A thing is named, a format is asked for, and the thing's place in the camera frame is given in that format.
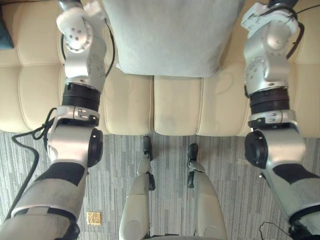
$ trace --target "brass floor plate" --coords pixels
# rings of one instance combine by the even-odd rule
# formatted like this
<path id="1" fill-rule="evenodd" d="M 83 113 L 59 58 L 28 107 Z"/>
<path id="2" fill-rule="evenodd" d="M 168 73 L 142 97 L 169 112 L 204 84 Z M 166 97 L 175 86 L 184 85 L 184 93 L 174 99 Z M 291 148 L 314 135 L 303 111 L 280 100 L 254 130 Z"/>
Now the brass floor plate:
<path id="1" fill-rule="evenodd" d="M 86 212 L 86 222 L 88 225 L 101 225 L 101 212 L 87 211 Z"/>

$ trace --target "cable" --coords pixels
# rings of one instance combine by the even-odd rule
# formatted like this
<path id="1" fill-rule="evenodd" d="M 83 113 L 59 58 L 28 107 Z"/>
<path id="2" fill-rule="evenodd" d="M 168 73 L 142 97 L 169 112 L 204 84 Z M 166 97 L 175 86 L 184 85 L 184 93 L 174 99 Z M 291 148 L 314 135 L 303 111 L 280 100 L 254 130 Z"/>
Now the cable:
<path id="1" fill-rule="evenodd" d="M 104 22 L 105 22 L 106 26 L 107 26 L 108 29 L 109 29 L 110 38 L 111 38 L 111 42 L 112 42 L 112 50 L 113 50 L 111 64 L 110 64 L 108 70 L 107 70 L 106 73 L 105 73 L 105 78 L 107 78 L 107 76 L 109 75 L 109 73 L 110 73 L 110 71 L 111 71 L 111 69 L 112 69 L 112 67 L 113 67 L 113 65 L 114 65 L 114 62 L 115 62 L 116 47 L 115 47 L 114 35 L 113 35 L 112 32 L 111 32 L 111 29 L 110 29 L 110 27 L 109 27 L 109 25 L 108 25 L 108 23 L 107 23 L 107 19 L 106 19 L 106 18 L 104 19 Z"/>
<path id="2" fill-rule="evenodd" d="M 314 8 L 317 8 L 317 7 L 320 7 L 320 4 L 314 5 L 314 6 L 311 6 L 311 7 L 307 7 L 307 8 L 305 8 L 305 9 L 301 10 L 301 11 L 298 11 L 296 14 L 300 14 L 300 13 L 302 13 L 302 12 L 304 12 L 304 11 L 307 11 L 307 10 L 309 10 L 309 9 L 314 9 Z"/>
<path id="3" fill-rule="evenodd" d="M 43 146 L 44 146 L 44 149 L 46 152 L 48 152 L 48 149 L 47 149 L 47 145 L 48 145 L 48 132 L 49 132 L 49 129 L 51 128 L 52 124 L 54 123 L 54 118 L 51 119 L 49 122 L 48 122 L 48 125 L 47 127 L 44 128 L 43 130 Z"/>
<path id="4" fill-rule="evenodd" d="M 297 13 L 296 13 L 291 7 L 285 6 L 285 5 L 284 5 L 284 6 L 276 6 L 276 7 L 273 7 L 273 8 L 271 8 L 271 9 L 269 9 L 268 11 L 260 14 L 260 16 L 264 16 L 264 15 L 270 14 L 270 13 L 272 13 L 272 12 L 274 12 L 274 11 L 282 10 L 282 9 L 288 10 L 290 13 L 292 13 L 292 15 L 289 16 L 289 18 L 294 17 L 296 20 L 298 20 Z"/>
<path id="5" fill-rule="evenodd" d="M 300 32 L 298 37 L 296 38 L 295 42 L 293 43 L 293 47 L 290 49 L 290 51 L 286 55 L 286 59 L 289 59 L 292 54 L 294 54 L 295 50 L 297 49 L 299 43 L 301 42 L 302 37 L 304 36 L 305 33 L 305 26 L 298 21 L 298 26 L 300 28 Z"/>
<path id="6" fill-rule="evenodd" d="M 12 205 L 11 205 L 11 207 L 10 207 L 10 209 L 9 209 L 9 211 L 8 211 L 8 213 L 7 213 L 4 221 L 6 221 L 6 220 L 8 220 L 9 218 L 11 218 L 11 213 L 12 213 L 13 209 L 16 207 L 17 203 L 19 202 L 19 200 L 20 200 L 22 194 L 24 193 L 26 187 L 28 186 L 28 183 L 30 182 L 30 179 L 31 179 L 31 177 L 33 176 L 33 174 L 34 174 L 34 172 L 35 172 L 35 170 L 36 170 L 36 168 L 37 168 L 38 162 L 39 162 L 39 153 L 38 153 L 38 151 L 35 150 L 35 149 L 34 149 L 33 147 L 31 147 L 31 146 L 27 146 L 27 145 L 22 144 L 21 142 L 19 142 L 19 141 L 17 140 L 17 138 L 21 138 L 21 137 L 24 137 L 24 136 L 31 135 L 34 140 L 39 140 L 39 139 L 41 139 L 43 136 L 45 136 L 45 135 L 48 133 L 49 128 L 52 126 L 52 124 L 53 124 L 53 122 L 54 122 L 54 118 L 51 119 L 51 120 L 49 120 L 49 118 L 50 118 L 50 116 L 51 116 L 51 114 L 52 114 L 52 112 L 53 112 L 54 110 L 56 110 L 56 108 L 52 108 L 52 109 L 50 110 L 50 112 L 48 113 L 48 115 L 47 115 L 47 117 L 46 117 L 46 120 L 45 120 L 44 124 L 43 124 L 41 127 L 38 127 L 37 129 L 35 129 L 35 130 L 33 130 L 33 131 L 29 131 L 29 132 L 25 132 L 25 133 L 21 133 L 21 134 L 14 135 L 14 136 L 12 136 L 12 138 L 11 138 L 11 140 L 12 140 L 15 144 L 17 144 L 18 146 L 20 146 L 20 147 L 22 147 L 22 148 L 24 148 L 24 149 L 30 150 L 30 151 L 33 153 L 34 158 L 33 158 L 32 166 L 31 166 L 31 168 L 30 168 L 27 176 L 25 177 L 24 182 L 23 182 L 23 184 L 21 185 L 18 193 L 16 194 L 16 196 L 15 196 L 15 198 L 14 198 L 14 200 L 13 200 L 13 203 L 12 203 Z M 43 131 L 41 132 L 41 134 L 40 134 L 39 136 L 36 136 L 36 133 L 37 133 L 37 132 L 40 132 L 41 130 L 43 130 Z"/>
<path id="7" fill-rule="evenodd" d="M 65 50 L 64 50 L 64 37 L 65 37 L 65 35 L 63 35 L 63 34 L 60 37 L 60 48 L 61 48 L 61 53 L 62 53 L 63 59 L 66 60 L 66 54 L 65 54 Z"/>
<path id="8" fill-rule="evenodd" d="M 290 238 L 292 238 L 288 233 L 286 233 L 283 229 L 281 229 L 279 226 L 277 226 L 275 223 L 273 222 L 270 222 L 270 221 L 264 221 L 260 227 L 259 227 L 259 232 L 260 232 L 260 238 L 261 240 L 264 240 L 264 237 L 263 237 L 263 234 L 262 234 L 262 231 L 261 231 L 261 228 L 264 224 L 271 224 L 271 225 L 274 225 L 277 229 L 281 230 L 285 235 L 289 236 Z"/>

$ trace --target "sofa cushion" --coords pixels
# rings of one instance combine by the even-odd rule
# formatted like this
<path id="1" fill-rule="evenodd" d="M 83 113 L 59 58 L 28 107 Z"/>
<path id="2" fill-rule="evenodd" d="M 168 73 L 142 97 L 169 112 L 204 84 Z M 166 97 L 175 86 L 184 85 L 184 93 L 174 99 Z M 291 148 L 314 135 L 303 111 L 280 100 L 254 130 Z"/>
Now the sofa cushion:
<path id="1" fill-rule="evenodd" d="M 154 129 L 163 135 L 197 133 L 202 99 L 200 77 L 154 76 Z"/>
<path id="2" fill-rule="evenodd" d="M 208 77 L 244 0 L 103 0 L 126 74 Z"/>
<path id="3" fill-rule="evenodd" d="M 62 102 L 64 59 L 60 13 L 55 0 L 1 6 L 14 49 L 0 51 L 0 130 L 26 132 L 41 126 Z M 106 68 L 112 59 L 107 28 Z M 153 78 L 125 75 L 113 68 L 100 99 L 99 129 L 104 134 L 143 135 L 153 130 Z"/>

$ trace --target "wire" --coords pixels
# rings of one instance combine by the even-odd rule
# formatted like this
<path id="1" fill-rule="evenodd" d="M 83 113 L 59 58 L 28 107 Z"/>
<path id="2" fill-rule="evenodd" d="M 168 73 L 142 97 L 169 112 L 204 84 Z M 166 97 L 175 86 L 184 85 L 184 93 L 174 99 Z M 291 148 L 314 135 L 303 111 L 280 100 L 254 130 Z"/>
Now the wire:
<path id="1" fill-rule="evenodd" d="M 270 221 L 264 221 L 260 227 L 259 227 L 259 232 L 260 232 L 260 238 L 261 240 L 264 240 L 264 237 L 263 237 L 263 234 L 262 234 L 262 231 L 261 231 L 261 228 L 264 224 L 271 224 L 271 225 L 274 225 L 277 229 L 281 230 L 285 235 L 289 236 L 290 238 L 292 238 L 288 233 L 286 233 L 282 228 L 280 228 L 279 226 L 277 226 L 275 223 L 273 222 L 270 222 Z"/>
<path id="2" fill-rule="evenodd" d="M 115 47 L 114 35 L 113 35 L 112 32 L 111 32 L 111 29 L 110 29 L 110 27 L 109 27 L 109 25 L 108 25 L 108 23 L 107 23 L 107 19 L 106 19 L 106 18 L 104 19 L 104 22 L 105 22 L 106 26 L 107 26 L 108 29 L 109 29 L 110 38 L 111 38 L 111 42 L 112 42 L 112 51 L 113 51 L 113 52 L 112 52 L 111 64 L 110 64 L 108 70 L 107 70 L 106 73 L 105 73 L 105 78 L 107 78 L 107 76 L 109 75 L 109 73 L 110 73 L 110 71 L 111 71 L 111 69 L 112 69 L 112 67 L 113 67 L 113 65 L 114 65 L 114 62 L 115 62 L 116 47 Z"/>
<path id="3" fill-rule="evenodd" d="M 28 186 L 28 183 L 30 182 L 30 179 L 31 179 L 31 177 L 33 176 L 33 174 L 34 174 L 34 172 L 35 172 L 35 170 L 36 170 L 36 168 L 37 168 L 38 162 L 39 162 L 39 153 L 38 153 L 38 151 L 35 150 L 35 149 L 34 149 L 33 147 L 31 147 L 31 146 L 27 146 L 27 145 L 22 144 L 21 142 L 19 142 L 19 141 L 17 140 L 17 138 L 21 138 L 21 137 L 24 137 L 24 136 L 31 135 L 34 140 L 39 140 L 39 139 L 41 139 L 41 138 L 44 137 L 44 136 L 47 137 L 46 134 L 48 133 L 49 128 L 52 126 L 52 124 L 53 124 L 53 122 L 54 122 L 54 118 L 51 119 L 51 120 L 49 120 L 49 118 L 50 118 L 50 116 L 51 116 L 51 114 L 52 114 L 52 112 L 53 112 L 54 110 L 56 110 L 56 108 L 52 108 L 52 109 L 49 111 L 49 113 L 48 113 L 48 115 L 47 115 L 47 117 L 46 117 L 46 120 L 45 120 L 44 124 L 43 124 L 41 127 L 38 127 L 37 129 L 35 129 L 35 130 L 33 130 L 33 131 L 29 131 L 29 132 L 25 132 L 25 133 L 21 133 L 21 134 L 14 135 L 14 136 L 12 136 L 12 138 L 11 138 L 11 140 L 12 140 L 15 144 L 17 144 L 18 146 L 20 146 L 20 147 L 22 147 L 22 148 L 24 148 L 24 149 L 30 150 L 30 151 L 33 153 L 33 156 L 34 156 L 34 157 L 33 157 L 32 166 L 31 166 L 31 168 L 30 168 L 27 176 L 25 177 L 25 179 L 24 179 L 24 181 L 23 181 L 23 184 L 21 185 L 18 193 L 16 194 L 16 196 L 15 196 L 15 198 L 14 198 L 14 200 L 13 200 L 13 203 L 12 203 L 12 205 L 11 205 L 11 207 L 10 207 L 10 209 L 9 209 L 9 211 L 8 211 L 8 213 L 7 213 L 4 221 L 6 221 L 6 220 L 8 220 L 9 218 L 11 218 L 11 213 L 12 213 L 13 209 L 16 207 L 17 203 L 19 202 L 19 200 L 20 200 L 22 194 L 24 193 L 26 187 Z M 41 132 L 41 134 L 40 134 L 39 136 L 36 136 L 36 133 L 40 132 L 41 130 L 43 130 L 43 131 Z"/>
<path id="4" fill-rule="evenodd" d="M 293 43 L 293 47 L 290 49 L 290 51 L 286 55 L 286 59 L 289 59 L 292 54 L 294 54 L 295 50 L 297 49 L 299 43 L 301 42 L 302 37 L 304 36 L 305 33 L 305 26 L 298 21 L 298 26 L 300 28 L 300 32 L 298 37 L 296 38 L 295 42 Z"/>
<path id="5" fill-rule="evenodd" d="M 65 35 L 63 35 L 63 34 L 60 37 L 60 48 L 61 48 L 61 53 L 62 53 L 63 59 L 66 60 L 66 54 L 65 54 L 65 50 L 64 50 L 64 37 L 65 37 Z"/>
<path id="6" fill-rule="evenodd" d="M 285 5 L 284 5 L 284 6 L 276 6 L 276 7 L 273 7 L 273 8 L 271 8 L 271 9 L 269 9 L 268 11 L 260 14 L 260 16 L 264 16 L 264 15 L 270 14 L 270 13 L 272 13 L 272 12 L 274 12 L 274 11 L 282 10 L 282 9 L 288 10 L 290 13 L 292 13 L 292 15 L 289 16 L 289 18 L 294 17 L 296 20 L 298 20 L 297 13 L 296 13 L 291 7 L 285 6 Z"/>
<path id="7" fill-rule="evenodd" d="M 317 7 L 320 7 L 320 4 L 314 5 L 314 6 L 311 6 L 311 7 L 307 7 L 305 9 L 301 10 L 301 11 L 297 11 L 296 14 L 300 14 L 300 13 L 303 13 L 304 11 L 307 11 L 309 9 L 314 9 L 314 8 L 317 8 Z"/>

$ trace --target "teal pillow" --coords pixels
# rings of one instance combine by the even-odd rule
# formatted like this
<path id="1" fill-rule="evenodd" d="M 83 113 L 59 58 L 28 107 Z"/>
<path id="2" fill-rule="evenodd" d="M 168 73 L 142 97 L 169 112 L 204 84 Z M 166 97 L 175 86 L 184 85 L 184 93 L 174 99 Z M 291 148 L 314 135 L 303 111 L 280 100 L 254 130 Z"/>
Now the teal pillow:
<path id="1" fill-rule="evenodd" d="M 11 37 L 8 31 L 5 29 L 2 21 L 0 21 L 0 50 L 13 48 L 14 44 L 11 41 Z"/>

